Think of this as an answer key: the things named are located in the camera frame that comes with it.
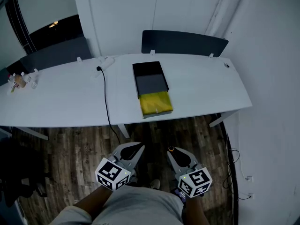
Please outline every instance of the light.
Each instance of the light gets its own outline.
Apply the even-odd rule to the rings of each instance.
[[[57,24],[58,24],[58,21],[55,21],[53,24],[51,24],[51,25],[49,26],[49,28],[54,27],[54,26],[57,25]]]

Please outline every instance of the office chair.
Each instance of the office chair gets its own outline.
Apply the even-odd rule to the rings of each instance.
[[[5,203],[11,207],[19,196],[30,197],[36,190],[46,197],[43,160],[39,153],[21,146],[16,140],[5,138],[0,141],[0,189]]]

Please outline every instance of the yellow cloth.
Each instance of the yellow cloth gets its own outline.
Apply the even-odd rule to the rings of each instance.
[[[142,94],[139,100],[143,115],[173,111],[167,91]]]

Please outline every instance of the wall outlet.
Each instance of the wall outlet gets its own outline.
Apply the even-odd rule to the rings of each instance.
[[[253,182],[253,177],[252,177],[252,176],[246,177],[246,181],[247,181],[247,182]]]

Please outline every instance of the white wall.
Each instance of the white wall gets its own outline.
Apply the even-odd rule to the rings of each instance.
[[[157,0],[154,30],[204,34],[219,0]]]
[[[230,11],[226,16],[232,16],[238,1],[230,2]],[[82,30],[94,56],[140,53],[143,30],[204,34],[218,2],[219,0],[76,0]],[[230,19],[224,19],[218,36],[223,35],[229,21]]]
[[[78,14],[75,0],[18,0],[29,34]]]
[[[0,9],[0,70],[26,56],[10,25],[5,7]]]
[[[291,225],[300,215],[300,0],[243,0],[223,55],[239,72],[253,107],[225,120],[240,149],[241,225]]]

